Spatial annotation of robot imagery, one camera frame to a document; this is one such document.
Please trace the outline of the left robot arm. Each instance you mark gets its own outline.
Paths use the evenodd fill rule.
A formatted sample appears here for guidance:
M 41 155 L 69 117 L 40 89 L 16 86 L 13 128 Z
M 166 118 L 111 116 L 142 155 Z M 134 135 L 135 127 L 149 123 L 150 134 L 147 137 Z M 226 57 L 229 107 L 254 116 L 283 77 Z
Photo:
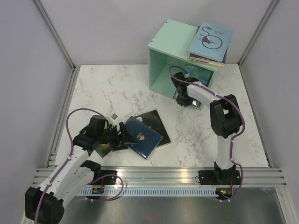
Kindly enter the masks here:
M 101 145 L 125 149 L 136 140 L 121 122 L 113 126 L 103 115 L 94 115 L 77 136 L 70 138 L 71 149 L 64 160 L 38 187 L 25 193 L 25 217 L 36 224 L 58 224 L 65 208 L 86 185 L 112 184 L 116 171 L 104 171 L 100 164 L 89 159 Z

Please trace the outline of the teal ocean cover book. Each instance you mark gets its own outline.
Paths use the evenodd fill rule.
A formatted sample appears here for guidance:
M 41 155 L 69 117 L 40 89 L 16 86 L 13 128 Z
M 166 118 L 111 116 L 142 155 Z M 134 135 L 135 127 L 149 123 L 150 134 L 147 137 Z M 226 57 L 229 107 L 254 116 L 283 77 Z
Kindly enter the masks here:
M 179 66 L 172 66 L 173 68 L 177 68 L 180 71 L 173 74 L 175 78 L 181 79 L 186 82 L 196 82 L 200 81 L 204 86 L 208 87 L 210 84 L 210 81 L 213 76 L 213 72 L 207 69 L 204 69 L 202 67 L 197 67 L 192 64 L 187 64 L 184 66 L 184 68 L 181 68 Z M 174 86 L 177 88 L 178 85 L 187 85 L 185 83 L 179 82 L 176 79 L 171 78 Z M 175 93 L 173 95 L 173 99 L 176 100 L 178 93 L 177 90 L 175 90 Z M 195 98 L 192 98 L 192 105 L 193 107 L 200 108 L 201 102 L 198 101 Z

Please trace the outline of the navy blue book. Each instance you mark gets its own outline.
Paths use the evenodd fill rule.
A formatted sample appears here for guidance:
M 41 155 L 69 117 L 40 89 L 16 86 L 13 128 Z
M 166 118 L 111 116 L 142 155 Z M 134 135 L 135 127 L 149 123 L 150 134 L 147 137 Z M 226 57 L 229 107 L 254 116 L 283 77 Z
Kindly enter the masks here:
M 145 160 L 163 139 L 161 134 L 157 133 L 135 117 L 131 116 L 124 126 L 135 141 L 134 143 L 129 143 L 128 147 Z

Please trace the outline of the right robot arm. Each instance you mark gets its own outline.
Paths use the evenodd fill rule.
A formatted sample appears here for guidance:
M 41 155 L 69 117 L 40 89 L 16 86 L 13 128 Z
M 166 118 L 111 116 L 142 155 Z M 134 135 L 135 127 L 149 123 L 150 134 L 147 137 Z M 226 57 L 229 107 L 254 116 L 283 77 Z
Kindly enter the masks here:
M 221 96 L 199 80 L 185 77 L 182 72 L 172 75 L 176 87 L 176 102 L 191 106 L 195 100 L 205 105 L 210 111 L 210 125 L 217 135 L 217 157 L 212 170 L 198 172 L 201 185 L 241 185 L 243 170 L 233 161 L 234 139 L 243 133 L 245 124 L 236 97 L 232 94 Z

